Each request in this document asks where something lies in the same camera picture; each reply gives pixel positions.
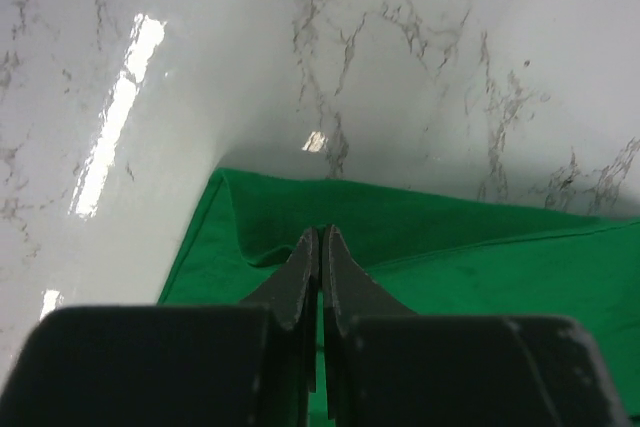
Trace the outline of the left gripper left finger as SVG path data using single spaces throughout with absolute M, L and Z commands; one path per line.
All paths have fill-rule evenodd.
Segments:
M 320 242 L 231 305 L 48 314 L 1 395 L 5 426 L 304 426 L 316 387 Z

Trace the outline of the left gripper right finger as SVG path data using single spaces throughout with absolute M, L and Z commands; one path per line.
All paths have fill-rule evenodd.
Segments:
M 593 336 L 566 316 L 421 315 L 335 226 L 322 240 L 327 414 L 339 426 L 626 426 Z

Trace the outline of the green t shirt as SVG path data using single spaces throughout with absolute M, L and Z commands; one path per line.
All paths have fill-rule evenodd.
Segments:
M 562 314 L 597 340 L 639 410 L 639 222 L 232 169 L 210 177 L 163 304 L 229 304 L 303 232 L 336 226 L 355 261 L 421 314 Z

